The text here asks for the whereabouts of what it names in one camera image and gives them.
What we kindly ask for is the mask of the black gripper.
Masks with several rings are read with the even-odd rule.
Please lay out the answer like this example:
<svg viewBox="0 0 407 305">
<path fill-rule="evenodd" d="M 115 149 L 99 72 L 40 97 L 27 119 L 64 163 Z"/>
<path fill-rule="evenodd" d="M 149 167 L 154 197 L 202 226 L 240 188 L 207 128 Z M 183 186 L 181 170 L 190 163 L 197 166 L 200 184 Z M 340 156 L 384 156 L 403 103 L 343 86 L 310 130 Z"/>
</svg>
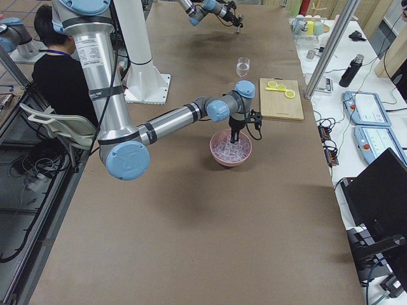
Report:
<svg viewBox="0 0 407 305">
<path fill-rule="evenodd" d="M 243 27 L 241 20 L 230 10 L 226 12 L 225 21 L 230 22 L 235 27 Z"/>
<path fill-rule="evenodd" d="M 231 128 L 231 143 L 239 141 L 240 131 L 245 128 L 245 118 L 229 117 L 229 126 Z"/>
</svg>

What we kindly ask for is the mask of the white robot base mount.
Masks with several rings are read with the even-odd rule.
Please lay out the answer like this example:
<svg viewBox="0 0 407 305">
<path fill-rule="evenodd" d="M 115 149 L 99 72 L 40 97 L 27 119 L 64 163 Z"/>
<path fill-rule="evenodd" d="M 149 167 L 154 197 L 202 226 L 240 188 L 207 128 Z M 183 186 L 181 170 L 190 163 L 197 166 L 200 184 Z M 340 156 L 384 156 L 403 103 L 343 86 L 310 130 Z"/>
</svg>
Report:
<svg viewBox="0 0 407 305">
<path fill-rule="evenodd" d="M 140 1 L 114 2 L 130 68 L 127 73 L 125 100 L 128 103 L 166 103 L 171 75 L 155 67 Z"/>
</svg>

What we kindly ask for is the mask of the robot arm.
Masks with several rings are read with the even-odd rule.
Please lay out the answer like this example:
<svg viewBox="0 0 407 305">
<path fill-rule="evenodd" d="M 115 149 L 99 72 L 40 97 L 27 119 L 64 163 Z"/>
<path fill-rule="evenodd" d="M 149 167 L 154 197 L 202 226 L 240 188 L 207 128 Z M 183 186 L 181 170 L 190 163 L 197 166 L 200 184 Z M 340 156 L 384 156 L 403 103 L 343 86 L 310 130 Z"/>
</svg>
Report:
<svg viewBox="0 0 407 305">
<path fill-rule="evenodd" d="M 194 26 L 198 25 L 209 13 L 212 13 L 221 20 L 231 23 L 232 26 L 237 28 L 243 27 L 241 19 L 235 14 L 237 5 L 234 1 L 228 1 L 226 4 L 215 0 L 203 1 L 201 4 L 194 4 L 190 0 L 178 0 L 177 2 L 186 12 L 191 24 Z"/>
<path fill-rule="evenodd" d="M 75 42 L 99 120 L 99 156 L 113 177 L 140 177 L 150 163 L 148 145 L 204 117 L 228 120 L 232 139 L 238 139 L 256 91 L 246 80 L 222 97 L 200 97 L 139 126 L 132 124 L 128 103 L 164 104 L 171 79 L 153 63 L 140 1 L 54 1 L 52 13 L 55 30 Z"/>
</svg>

